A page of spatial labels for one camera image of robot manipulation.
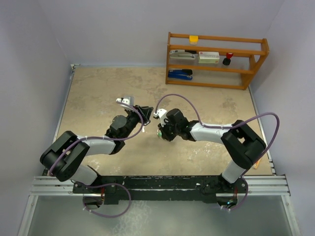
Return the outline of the metal keyring with keys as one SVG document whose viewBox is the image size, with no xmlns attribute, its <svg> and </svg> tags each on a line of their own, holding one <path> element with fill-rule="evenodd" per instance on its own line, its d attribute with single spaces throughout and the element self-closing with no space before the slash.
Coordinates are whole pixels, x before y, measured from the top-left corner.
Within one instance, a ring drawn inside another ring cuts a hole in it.
<svg viewBox="0 0 315 236">
<path fill-rule="evenodd" d="M 161 140 L 165 140 L 165 135 L 164 135 L 164 128 L 161 124 L 157 125 L 157 136 L 161 139 Z"/>
</svg>

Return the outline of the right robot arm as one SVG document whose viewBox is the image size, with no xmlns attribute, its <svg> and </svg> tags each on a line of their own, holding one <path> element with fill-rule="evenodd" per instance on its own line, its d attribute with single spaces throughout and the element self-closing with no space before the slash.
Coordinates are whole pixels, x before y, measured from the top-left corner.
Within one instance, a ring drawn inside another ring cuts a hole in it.
<svg viewBox="0 0 315 236">
<path fill-rule="evenodd" d="M 188 121 L 179 109 L 159 109 L 154 118 L 160 121 L 158 130 L 161 138 L 169 142 L 181 137 L 192 142 L 208 141 L 225 146 L 232 160 L 219 180 L 223 192 L 231 192 L 236 187 L 236 180 L 260 159 L 266 148 L 265 142 L 247 124 L 237 126 L 242 123 L 241 120 L 210 128 L 210 124 Z"/>
</svg>

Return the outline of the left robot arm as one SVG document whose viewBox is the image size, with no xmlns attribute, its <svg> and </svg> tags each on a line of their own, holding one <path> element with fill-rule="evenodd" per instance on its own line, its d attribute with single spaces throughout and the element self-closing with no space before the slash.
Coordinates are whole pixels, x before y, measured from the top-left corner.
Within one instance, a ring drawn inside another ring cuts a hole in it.
<svg viewBox="0 0 315 236">
<path fill-rule="evenodd" d="M 91 193 L 101 188 L 100 175 L 91 167 L 84 166 L 87 156 L 118 153 L 125 140 L 131 139 L 141 131 L 131 135 L 137 124 L 150 123 L 153 107 L 127 106 L 127 116 L 115 116 L 104 136 L 77 136 L 72 131 L 62 133 L 40 157 L 40 163 L 49 170 L 49 174 L 59 181 L 72 180 L 82 183 Z"/>
</svg>

